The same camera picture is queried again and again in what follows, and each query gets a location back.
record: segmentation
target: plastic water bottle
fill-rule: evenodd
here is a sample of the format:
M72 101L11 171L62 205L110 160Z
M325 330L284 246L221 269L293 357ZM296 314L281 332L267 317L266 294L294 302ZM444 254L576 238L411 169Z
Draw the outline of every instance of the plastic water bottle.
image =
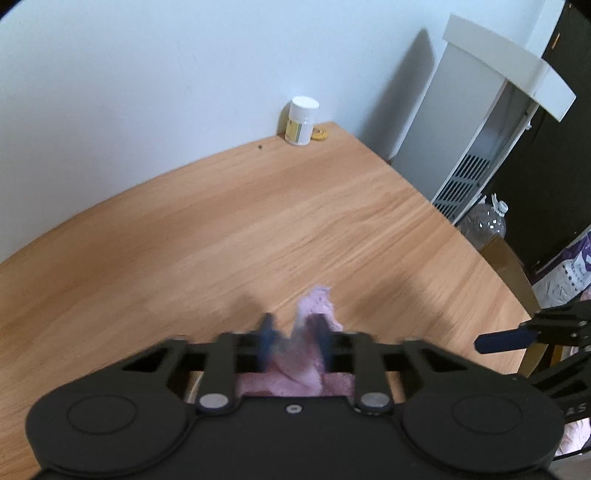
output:
M505 214L509 207L492 195L492 205L479 203L458 224L458 228L468 241L480 250L495 235L505 237Z

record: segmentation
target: wooden table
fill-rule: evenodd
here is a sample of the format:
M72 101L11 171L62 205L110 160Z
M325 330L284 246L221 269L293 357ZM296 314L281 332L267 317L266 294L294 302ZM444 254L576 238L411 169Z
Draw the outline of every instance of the wooden table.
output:
M501 372L474 338L521 305L398 173L335 124L293 147L266 138L123 192L0 265L0 477L37 469L23 424L54 387L171 335L208 341L333 287L347 330L423 337Z

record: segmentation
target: cardboard box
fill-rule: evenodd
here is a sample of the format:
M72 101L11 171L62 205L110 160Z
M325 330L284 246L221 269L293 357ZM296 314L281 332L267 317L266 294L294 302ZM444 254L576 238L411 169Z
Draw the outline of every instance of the cardboard box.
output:
M517 300L523 305L523 308L530 316L533 316L540 305L535 298L534 292L525 272L521 268L521 263L515 252L507 245L501 236L494 236L482 249L480 254L498 273L503 282L509 287L516 296ZM548 345L535 343L530 346L523 356L518 373L529 377L534 368L540 363Z

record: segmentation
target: pink towel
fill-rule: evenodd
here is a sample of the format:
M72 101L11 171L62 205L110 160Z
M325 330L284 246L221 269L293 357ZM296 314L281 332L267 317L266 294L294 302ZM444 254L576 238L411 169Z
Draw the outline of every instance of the pink towel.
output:
M311 314L323 313L330 329L342 332L343 326L335 320L334 307L329 301L329 291L327 287L315 287L300 300L291 337L275 345L266 372L242 374L238 377L238 395L352 396L353 375L323 372L320 350L308 325Z

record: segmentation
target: vent grille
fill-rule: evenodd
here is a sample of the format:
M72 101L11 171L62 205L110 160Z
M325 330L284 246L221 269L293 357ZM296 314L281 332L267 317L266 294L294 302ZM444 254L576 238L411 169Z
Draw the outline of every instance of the vent grille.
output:
M465 155L452 176L433 201L433 205L445 218L454 220L456 211L474 190L480 187L480 179L488 170L490 160L475 155Z

